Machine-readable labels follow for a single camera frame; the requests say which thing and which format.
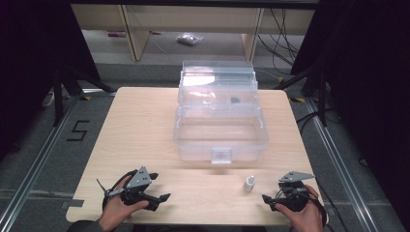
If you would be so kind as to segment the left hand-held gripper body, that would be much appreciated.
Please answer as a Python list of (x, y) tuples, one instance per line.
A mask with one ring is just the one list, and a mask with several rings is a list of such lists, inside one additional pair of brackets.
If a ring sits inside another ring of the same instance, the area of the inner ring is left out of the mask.
[(126, 173), (121, 177), (112, 188), (104, 189), (103, 204), (106, 205), (107, 201), (119, 195), (125, 205), (132, 205), (141, 199), (141, 195), (145, 193), (145, 189), (152, 183), (149, 177), (149, 173), (145, 166), (141, 166), (139, 169), (135, 169)]

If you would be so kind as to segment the dark curtain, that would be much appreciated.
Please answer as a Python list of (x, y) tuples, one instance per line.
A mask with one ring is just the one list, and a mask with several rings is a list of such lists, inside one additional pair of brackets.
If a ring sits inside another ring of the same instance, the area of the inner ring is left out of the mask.
[(0, 161), (64, 68), (100, 78), (70, 0), (0, 0)]
[(312, 0), (293, 67), (315, 62), (338, 115), (410, 232), (410, 0)]

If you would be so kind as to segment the white power strip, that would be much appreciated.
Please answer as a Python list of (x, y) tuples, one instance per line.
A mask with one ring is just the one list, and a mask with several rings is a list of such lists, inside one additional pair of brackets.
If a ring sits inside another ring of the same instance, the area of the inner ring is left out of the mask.
[(49, 107), (54, 103), (55, 94), (53, 92), (48, 92), (46, 97), (42, 102), (42, 107)]

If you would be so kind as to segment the grey tape strip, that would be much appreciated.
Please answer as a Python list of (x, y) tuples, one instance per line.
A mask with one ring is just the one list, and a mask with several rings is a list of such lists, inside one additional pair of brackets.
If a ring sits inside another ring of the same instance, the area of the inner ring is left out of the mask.
[(78, 200), (78, 199), (72, 199), (70, 201), (64, 201), (61, 204), (62, 209), (69, 209), (70, 207), (77, 207), (81, 208), (83, 206), (84, 201), (83, 200)]

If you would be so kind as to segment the clear plastic bag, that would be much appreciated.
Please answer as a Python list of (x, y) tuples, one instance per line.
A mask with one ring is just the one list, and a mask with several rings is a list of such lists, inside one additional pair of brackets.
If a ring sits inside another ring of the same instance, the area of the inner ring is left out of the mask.
[(182, 33), (177, 36), (177, 42), (186, 45), (195, 45), (200, 43), (203, 37), (195, 33)]

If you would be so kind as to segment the person's right hand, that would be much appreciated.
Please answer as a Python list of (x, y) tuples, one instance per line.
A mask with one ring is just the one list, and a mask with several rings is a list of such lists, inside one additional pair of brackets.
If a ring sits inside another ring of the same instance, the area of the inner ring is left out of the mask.
[(324, 232), (322, 214), (311, 200), (300, 212), (292, 212), (279, 203), (275, 205), (275, 208), (288, 218), (288, 226), (293, 227), (296, 232)]

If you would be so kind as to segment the small white dropper bottle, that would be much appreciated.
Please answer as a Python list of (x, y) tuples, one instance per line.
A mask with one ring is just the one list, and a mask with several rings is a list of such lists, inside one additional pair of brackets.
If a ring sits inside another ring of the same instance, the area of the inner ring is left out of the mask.
[(253, 176), (248, 176), (243, 184), (243, 190), (245, 192), (251, 192), (255, 185), (255, 178)]

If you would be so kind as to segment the metal floor rail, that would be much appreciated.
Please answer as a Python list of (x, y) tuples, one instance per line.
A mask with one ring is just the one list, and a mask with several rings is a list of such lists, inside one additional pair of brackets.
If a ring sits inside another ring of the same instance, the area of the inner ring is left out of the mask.
[(325, 125), (326, 119), (323, 111), (314, 103), (313, 99), (307, 99), (307, 109), (310, 113), (316, 113), (313, 119), (314, 125), (324, 143), (327, 153), (334, 165), (339, 180), (346, 192), (346, 195), (358, 217), (361, 226), (365, 232), (381, 232), (375, 221), (375, 217), (371, 214), (369, 207), (366, 205), (364, 198), (360, 194), (352, 176), (350, 175), (346, 164), (337, 149), (336, 143), (332, 139), (328, 127)]
[(74, 106), (78, 103), (78, 101), (79, 96), (68, 97), (66, 105), (63, 107), (63, 115), (56, 124), (52, 125), (45, 142), (42, 144), (41, 150), (36, 154), (30, 168), (25, 172), (22, 181), (18, 185), (18, 188), (11, 192), (10, 202), (0, 213), (0, 232), (9, 232), (13, 227), (15, 220), (30, 193), (30, 190), (44, 169), (51, 151), (54, 148), (63, 127), (65, 126)]

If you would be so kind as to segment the clear plastic storage box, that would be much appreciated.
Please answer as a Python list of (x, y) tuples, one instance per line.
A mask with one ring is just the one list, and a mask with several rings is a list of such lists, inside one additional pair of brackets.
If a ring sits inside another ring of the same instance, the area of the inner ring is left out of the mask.
[(181, 160), (258, 160), (270, 139), (252, 63), (185, 61), (173, 141)]

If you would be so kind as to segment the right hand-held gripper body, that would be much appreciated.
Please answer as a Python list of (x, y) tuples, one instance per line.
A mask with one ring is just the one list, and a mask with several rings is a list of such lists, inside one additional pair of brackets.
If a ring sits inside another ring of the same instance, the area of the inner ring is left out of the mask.
[(312, 179), (313, 177), (313, 174), (290, 171), (279, 178), (279, 191), (284, 197), (280, 198), (278, 203), (291, 212), (301, 212), (309, 200), (312, 200), (303, 180)]

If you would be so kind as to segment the person's left hand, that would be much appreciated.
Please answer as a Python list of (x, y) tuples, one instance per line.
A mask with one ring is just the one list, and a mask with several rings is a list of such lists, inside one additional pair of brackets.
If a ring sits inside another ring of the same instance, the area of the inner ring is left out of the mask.
[(125, 220), (131, 220), (133, 213), (146, 208), (148, 205), (148, 201), (139, 201), (132, 205), (125, 205), (121, 197), (116, 195), (107, 201), (102, 210), (102, 215), (98, 219), (98, 224), (102, 232), (112, 232)]

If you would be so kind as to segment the black metal stand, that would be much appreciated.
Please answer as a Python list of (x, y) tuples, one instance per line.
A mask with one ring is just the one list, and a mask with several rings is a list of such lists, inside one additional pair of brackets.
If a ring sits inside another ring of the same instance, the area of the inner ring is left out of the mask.
[(304, 78), (306, 79), (306, 82), (301, 93), (304, 97), (312, 97), (314, 93), (318, 94), (318, 109), (316, 111), (316, 115), (319, 117), (319, 121), (322, 126), (326, 127), (326, 76), (322, 68), (317, 68), (315, 65), (312, 65), (289, 80), (280, 83), (278, 86), (274, 87), (274, 90), (284, 90)]
[(53, 90), (54, 90), (54, 105), (55, 119), (53, 126), (56, 127), (63, 119), (63, 92), (62, 87), (65, 87), (71, 97), (83, 97), (84, 91), (80, 87), (78, 80), (86, 82), (98, 87), (106, 93), (115, 93), (116, 89), (102, 83), (99, 79), (82, 72), (73, 67), (64, 65), (58, 68), (53, 75)]

